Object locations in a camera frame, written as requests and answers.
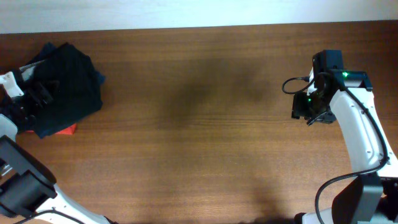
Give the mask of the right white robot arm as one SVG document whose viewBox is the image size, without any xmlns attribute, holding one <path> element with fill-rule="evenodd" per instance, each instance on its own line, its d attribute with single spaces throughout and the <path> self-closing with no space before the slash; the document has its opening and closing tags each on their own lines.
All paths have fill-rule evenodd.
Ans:
<svg viewBox="0 0 398 224">
<path fill-rule="evenodd" d="M 397 223 L 397 156 L 391 149 L 365 72 L 310 72 L 294 93 L 292 117 L 340 125 L 352 172 L 326 181 L 315 211 L 295 223 Z"/>
</svg>

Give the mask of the black shorts garment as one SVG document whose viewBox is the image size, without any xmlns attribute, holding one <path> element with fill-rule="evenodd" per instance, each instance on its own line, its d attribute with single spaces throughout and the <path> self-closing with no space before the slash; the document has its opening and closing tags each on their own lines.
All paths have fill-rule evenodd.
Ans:
<svg viewBox="0 0 398 224">
<path fill-rule="evenodd" d="M 99 111 L 103 105 L 97 71 L 91 58 L 74 45 L 64 43 L 34 72 L 34 81 L 58 80 L 55 101 L 39 113 L 34 126 L 40 138 L 61 131 Z"/>
</svg>

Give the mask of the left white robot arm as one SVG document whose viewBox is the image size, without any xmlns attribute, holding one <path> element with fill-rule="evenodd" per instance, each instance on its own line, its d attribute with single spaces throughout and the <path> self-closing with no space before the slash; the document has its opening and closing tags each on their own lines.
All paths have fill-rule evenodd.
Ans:
<svg viewBox="0 0 398 224">
<path fill-rule="evenodd" d="M 17 127 L 1 115 L 1 215 L 49 223 L 113 223 L 65 195 L 54 175 L 16 143 Z"/>
</svg>

